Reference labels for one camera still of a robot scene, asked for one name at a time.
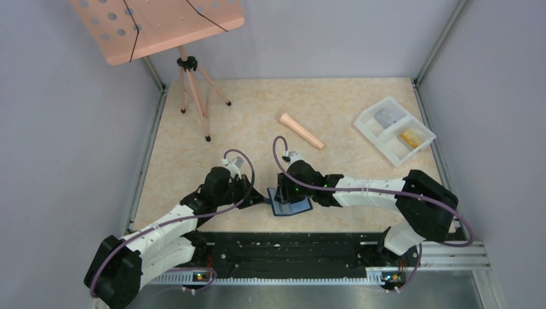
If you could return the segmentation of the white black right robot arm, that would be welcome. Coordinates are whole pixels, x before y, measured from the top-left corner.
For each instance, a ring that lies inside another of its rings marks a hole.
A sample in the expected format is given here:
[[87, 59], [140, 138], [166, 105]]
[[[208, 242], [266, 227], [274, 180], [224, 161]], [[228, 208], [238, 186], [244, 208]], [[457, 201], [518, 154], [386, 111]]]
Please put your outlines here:
[[402, 221], [384, 232], [379, 260], [395, 265], [423, 241], [447, 240], [458, 198], [425, 172], [412, 169], [403, 178], [360, 180], [342, 174], [322, 175], [303, 160], [278, 174], [275, 200], [297, 203], [311, 199], [323, 207], [375, 207], [397, 212]]

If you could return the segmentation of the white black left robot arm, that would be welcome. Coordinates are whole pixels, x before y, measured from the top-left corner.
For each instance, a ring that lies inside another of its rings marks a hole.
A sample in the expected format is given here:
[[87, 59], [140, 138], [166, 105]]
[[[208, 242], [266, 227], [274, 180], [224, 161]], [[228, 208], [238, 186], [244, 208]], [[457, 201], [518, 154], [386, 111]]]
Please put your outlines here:
[[93, 298], [110, 308], [126, 308], [152, 279], [184, 264], [201, 265], [206, 248], [197, 229], [233, 208], [265, 201], [254, 188], [255, 176], [213, 167], [197, 190], [160, 219], [122, 238], [105, 238], [88, 268], [84, 284]]

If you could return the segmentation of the blue card holder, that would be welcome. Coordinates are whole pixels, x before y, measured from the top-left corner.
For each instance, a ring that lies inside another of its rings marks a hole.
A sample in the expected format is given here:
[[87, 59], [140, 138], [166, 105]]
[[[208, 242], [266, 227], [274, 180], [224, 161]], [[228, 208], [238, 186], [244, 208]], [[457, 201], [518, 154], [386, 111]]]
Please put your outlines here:
[[277, 189], [275, 188], [267, 189], [269, 202], [274, 216], [294, 216], [313, 209], [312, 201], [309, 198], [295, 203], [281, 204], [274, 199], [276, 191]]

